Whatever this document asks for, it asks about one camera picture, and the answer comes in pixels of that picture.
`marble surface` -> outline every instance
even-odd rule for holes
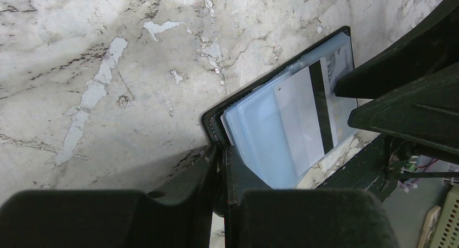
[[[0,0],[0,203],[23,189],[158,187],[207,144],[208,107],[343,25],[358,66],[440,1]],[[298,187],[373,137],[359,132]]]

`gray floor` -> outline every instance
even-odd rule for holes
[[[446,171],[449,164],[439,161],[433,167]],[[421,235],[427,212],[435,205],[442,206],[448,187],[442,179],[422,179],[418,188],[408,193],[397,188],[383,203],[400,248],[415,248]]]

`screw hole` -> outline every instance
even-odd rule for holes
[[[150,193],[147,194],[147,196],[151,198],[162,198],[165,195],[166,194],[163,191],[159,191],[159,190],[151,191]]]

